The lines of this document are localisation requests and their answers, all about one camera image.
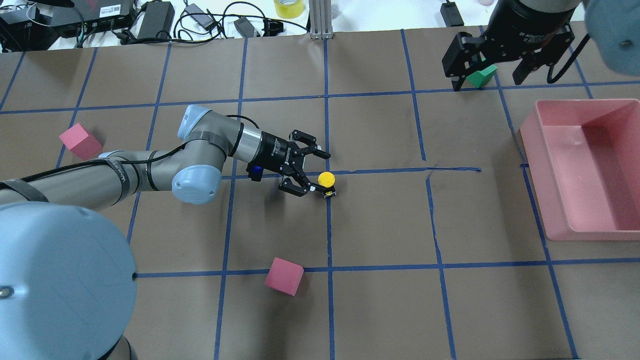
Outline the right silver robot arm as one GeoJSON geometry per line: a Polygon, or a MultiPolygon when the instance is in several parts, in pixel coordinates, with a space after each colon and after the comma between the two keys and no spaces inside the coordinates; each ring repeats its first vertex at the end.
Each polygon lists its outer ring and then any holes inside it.
{"type": "Polygon", "coordinates": [[[603,63],[616,73],[638,76],[639,18],[637,0],[583,1],[586,34],[563,67],[556,64],[575,39],[570,25],[578,0],[499,0],[480,36],[458,32],[442,57],[444,75],[459,91],[473,73],[506,62],[518,62],[515,85],[542,66],[547,83],[557,82],[589,41],[594,41],[603,63]]]}

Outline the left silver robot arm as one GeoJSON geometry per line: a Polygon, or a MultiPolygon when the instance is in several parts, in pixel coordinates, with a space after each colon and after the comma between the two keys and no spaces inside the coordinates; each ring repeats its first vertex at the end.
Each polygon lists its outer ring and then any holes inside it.
{"type": "Polygon", "coordinates": [[[119,228],[101,214],[139,192],[170,191],[192,205],[218,193],[228,158],[281,175],[279,189],[334,195],[309,180],[306,156],[328,159],[314,136],[287,138],[239,115],[191,104],[169,151],[115,150],[1,182],[1,358],[135,360],[125,337],[137,298],[137,265],[119,228]]]}

